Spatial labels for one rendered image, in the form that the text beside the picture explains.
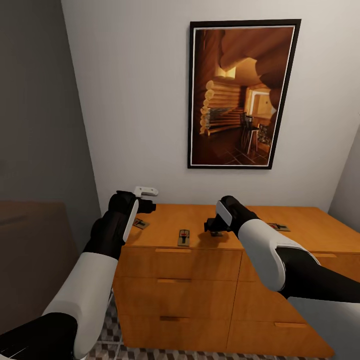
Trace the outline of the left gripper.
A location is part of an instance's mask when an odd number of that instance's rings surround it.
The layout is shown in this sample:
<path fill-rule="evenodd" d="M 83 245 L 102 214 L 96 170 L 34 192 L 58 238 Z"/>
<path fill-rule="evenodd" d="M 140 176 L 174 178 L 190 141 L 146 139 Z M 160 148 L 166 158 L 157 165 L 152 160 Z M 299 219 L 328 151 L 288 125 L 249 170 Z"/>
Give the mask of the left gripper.
<path fill-rule="evenodd" d="M 140 213 L 151 214 L 152 211 L 156 211 L 156 204 L 154 204 L 152 200 L 139 198 L 138 201 L 139 201 L 139 209 L 137 211 L 137 214 Z"/>

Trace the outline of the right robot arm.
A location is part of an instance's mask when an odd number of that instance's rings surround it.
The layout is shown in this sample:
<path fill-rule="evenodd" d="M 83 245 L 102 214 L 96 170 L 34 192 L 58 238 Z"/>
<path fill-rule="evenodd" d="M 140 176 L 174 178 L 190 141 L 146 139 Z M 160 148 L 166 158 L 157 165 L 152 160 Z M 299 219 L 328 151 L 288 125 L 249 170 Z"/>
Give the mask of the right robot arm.
<path fill-rule="evenodd" d="M 360 282 L 321 266 L 233 196 L 222 197 L 216 213 L 205 232 L 233 231 L 265 287 L 282 294 L 343 360 L 360 360 Z"/>

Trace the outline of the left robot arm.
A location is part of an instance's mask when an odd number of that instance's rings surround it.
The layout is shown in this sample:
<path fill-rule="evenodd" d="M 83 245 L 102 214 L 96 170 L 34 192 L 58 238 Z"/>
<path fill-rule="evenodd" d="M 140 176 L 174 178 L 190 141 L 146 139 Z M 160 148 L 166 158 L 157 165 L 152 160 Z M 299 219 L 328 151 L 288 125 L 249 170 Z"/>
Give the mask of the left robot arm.
<path fill-rule="evenodd" d="M 111 288 L 136 214 L 156 211 L 153 187 L 118 190 L 67 280 L 41 317 L 0 334 L 0 360 L 81 360 L 103 328 Z"/>

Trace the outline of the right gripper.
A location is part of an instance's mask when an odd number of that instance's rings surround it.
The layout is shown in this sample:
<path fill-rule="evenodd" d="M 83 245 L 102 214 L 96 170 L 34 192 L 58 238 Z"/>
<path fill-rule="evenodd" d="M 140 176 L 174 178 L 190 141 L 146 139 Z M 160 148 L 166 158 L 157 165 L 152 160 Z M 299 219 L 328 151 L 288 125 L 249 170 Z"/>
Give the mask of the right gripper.
<path fill-rule="evenodd" d="M 221 231 L 221 232 L 231 232 L 233 231 L 225 224 L 222 224 L 218 221 L 217 217 L 215 218 L 208 218 L 207 222 L 204 223 L 204 230 L 207 231 Z"/>

